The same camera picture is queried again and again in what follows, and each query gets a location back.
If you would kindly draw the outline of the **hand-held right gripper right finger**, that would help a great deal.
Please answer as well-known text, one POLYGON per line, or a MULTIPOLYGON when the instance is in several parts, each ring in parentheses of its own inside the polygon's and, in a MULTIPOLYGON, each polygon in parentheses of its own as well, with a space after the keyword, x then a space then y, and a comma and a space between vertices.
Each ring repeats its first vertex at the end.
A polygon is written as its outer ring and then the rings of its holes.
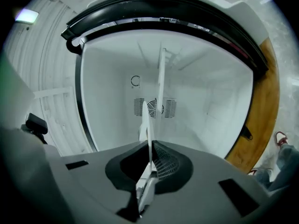
POLYGON ((178 191, 155 195, 142 224, 243 224, 269 201, 257 181, 216 155, 161 142, 193 164, 189 181, 178 191))

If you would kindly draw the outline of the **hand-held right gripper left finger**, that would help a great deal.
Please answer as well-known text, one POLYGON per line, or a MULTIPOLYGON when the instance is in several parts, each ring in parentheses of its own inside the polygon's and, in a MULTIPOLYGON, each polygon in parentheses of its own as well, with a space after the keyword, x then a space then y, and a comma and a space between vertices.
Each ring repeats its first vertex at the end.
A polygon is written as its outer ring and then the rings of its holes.
POLYGON ((146 142, 66 157, 47 145, 49 211, 63 223, 150 223, 139 214, 136 181, 127 174, 140 176, 147 155, 146 142))

